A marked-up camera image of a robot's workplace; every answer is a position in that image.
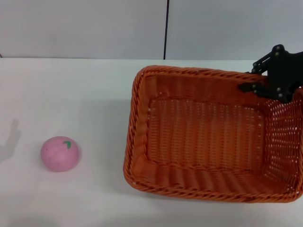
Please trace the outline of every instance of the pink ball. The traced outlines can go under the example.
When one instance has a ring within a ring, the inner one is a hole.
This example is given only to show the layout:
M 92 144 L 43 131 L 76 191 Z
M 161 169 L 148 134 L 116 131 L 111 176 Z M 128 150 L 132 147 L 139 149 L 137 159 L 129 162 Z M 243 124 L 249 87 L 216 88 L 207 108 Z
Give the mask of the pink ball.
M 65 136 L 47 140 L 41 148 L 41 159 L 45 166 L 55 172 L 64 172 L 74 168 L 80 158 L 78 145 Z

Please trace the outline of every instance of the white tabletop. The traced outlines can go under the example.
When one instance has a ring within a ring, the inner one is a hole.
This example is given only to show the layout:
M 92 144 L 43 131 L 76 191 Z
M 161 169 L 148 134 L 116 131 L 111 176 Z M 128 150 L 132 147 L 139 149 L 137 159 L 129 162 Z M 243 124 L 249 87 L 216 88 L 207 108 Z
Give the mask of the white tabletop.
M 123 160 L 132 82 L 153 64 L 248 71 L 251 61 L 0 59 L 1 227 L 300 227 L 288 204 L 189 201 L 131 188 Z M 42 143 L 82 149 L 69 172 L 40 161 Z

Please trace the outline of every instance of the orange wicker basket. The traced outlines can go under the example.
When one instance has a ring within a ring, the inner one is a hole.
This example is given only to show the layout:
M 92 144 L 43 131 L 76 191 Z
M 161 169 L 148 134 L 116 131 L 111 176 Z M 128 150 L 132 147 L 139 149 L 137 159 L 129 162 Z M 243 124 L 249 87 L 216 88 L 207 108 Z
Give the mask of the orange wicker basket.
M 134 80 L 124 175 L 187 199 L 290 202 L 302 195 L 303 90 L 292 102 L 242 93 L 264 77 L 149 66 Z

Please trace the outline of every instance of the white wall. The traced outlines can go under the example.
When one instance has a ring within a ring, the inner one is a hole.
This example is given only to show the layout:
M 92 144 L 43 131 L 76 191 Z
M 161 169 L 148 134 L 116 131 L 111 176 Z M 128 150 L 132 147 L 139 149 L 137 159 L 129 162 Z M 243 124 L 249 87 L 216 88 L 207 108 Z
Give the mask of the white wall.
M 303 0 L 170 0 L 166 59 L 256 60 L 303 51 Z
M 162 59 L 166 0 L 0 0 L 3 57 Z

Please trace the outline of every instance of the wicker basket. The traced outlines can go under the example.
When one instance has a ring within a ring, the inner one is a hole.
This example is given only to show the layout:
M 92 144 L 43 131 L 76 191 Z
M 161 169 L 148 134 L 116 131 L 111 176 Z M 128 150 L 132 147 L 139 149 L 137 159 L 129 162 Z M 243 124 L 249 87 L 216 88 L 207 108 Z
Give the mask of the wicker basket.
M 124 175 L 187 199 L 290 202 L 302 195 L 303 90 L 281 104 L 237 86 L 264 77 L 149 66 L 134 80 Z

